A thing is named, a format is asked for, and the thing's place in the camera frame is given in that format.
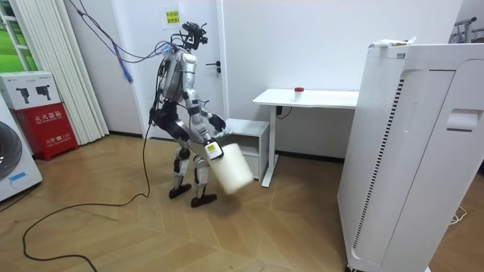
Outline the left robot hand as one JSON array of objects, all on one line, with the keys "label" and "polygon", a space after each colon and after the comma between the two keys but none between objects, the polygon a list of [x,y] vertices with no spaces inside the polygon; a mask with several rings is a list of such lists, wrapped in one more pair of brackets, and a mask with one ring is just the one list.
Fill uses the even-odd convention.
[{"label": "left robot hand", "polygon": [[218,132],[222,132],[226,128],[225,120],[219,115],[212,114],[211,117],[208,118],[208,121],[210,125],[212,125],[213,128]]}]

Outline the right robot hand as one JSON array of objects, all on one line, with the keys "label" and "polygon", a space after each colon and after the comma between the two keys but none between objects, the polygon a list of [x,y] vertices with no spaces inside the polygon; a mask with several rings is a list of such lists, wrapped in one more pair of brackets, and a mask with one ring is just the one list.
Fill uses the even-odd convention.
[{"label": "right robot hand", "polygon": [[219,159],[224,156],[224,151],[215,138],[208,140],[204,144],[204,150],[210,160]]}]

